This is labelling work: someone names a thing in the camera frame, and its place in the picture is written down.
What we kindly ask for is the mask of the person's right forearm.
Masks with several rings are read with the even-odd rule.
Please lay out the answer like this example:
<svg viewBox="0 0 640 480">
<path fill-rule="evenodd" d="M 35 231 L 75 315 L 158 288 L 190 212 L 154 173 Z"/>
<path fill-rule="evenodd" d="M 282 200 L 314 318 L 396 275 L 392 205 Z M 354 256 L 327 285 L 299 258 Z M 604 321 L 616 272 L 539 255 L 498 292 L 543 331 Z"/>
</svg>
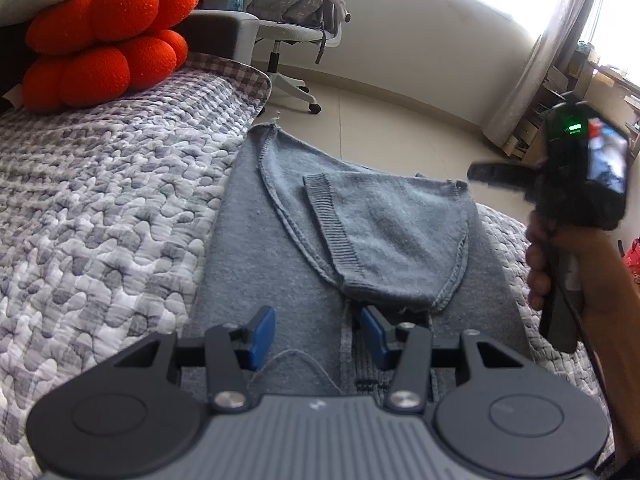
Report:
<svg viewBox="0 0 640 480">
<path fill-rule="evenodd" d="M 632 283 L 586 285 L 584 325 L 596 350 L 614 428 L 616 462 L 639 456 L 639 295 Z"/>
</svg>

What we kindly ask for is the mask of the person's right hand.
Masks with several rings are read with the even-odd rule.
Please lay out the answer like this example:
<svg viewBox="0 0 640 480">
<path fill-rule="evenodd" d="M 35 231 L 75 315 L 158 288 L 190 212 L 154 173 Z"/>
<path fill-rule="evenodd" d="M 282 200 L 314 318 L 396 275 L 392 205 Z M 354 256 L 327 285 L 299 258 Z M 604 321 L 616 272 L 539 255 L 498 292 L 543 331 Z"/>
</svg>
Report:
<svg viewBox="0 0 640 480">
<path fill-rule="evenodd" d="M 638 320 L 638 286 L 605 232 L 544 221 L 533 212 L 526 237 L 528 302 L 533 309 L 540 311 L 551 294 L 551 257 L 546 254 L 550 247 L 568 257 L 570 281 L 582 289 L 587 318 Z"/>
</svg>

